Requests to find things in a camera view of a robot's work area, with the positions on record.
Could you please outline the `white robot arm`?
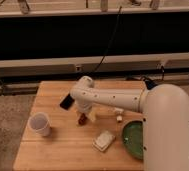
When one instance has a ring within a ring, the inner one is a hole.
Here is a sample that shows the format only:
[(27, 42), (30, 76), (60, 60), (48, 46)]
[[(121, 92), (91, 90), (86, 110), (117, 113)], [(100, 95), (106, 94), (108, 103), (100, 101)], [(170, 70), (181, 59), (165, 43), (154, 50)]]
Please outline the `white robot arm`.
[(143, 115), (144, 171), (189, 171), (189, 95), (182, 88), (100, 89), (83, 76), (70, 95), (83, 110), (97, 103)]

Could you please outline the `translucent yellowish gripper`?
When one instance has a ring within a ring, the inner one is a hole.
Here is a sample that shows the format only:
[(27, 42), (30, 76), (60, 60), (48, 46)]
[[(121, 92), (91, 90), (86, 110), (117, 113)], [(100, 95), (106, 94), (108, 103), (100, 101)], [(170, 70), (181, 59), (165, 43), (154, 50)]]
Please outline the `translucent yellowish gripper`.
[(87, 116), (87, 121), (88, 120), (90, 120), (91, 122), (96, 121), (96, 111), (92, 107), (87, 108), (86, 110), (77, 108), (76, 113), (79, 117), (81, 114), (85, 114)]

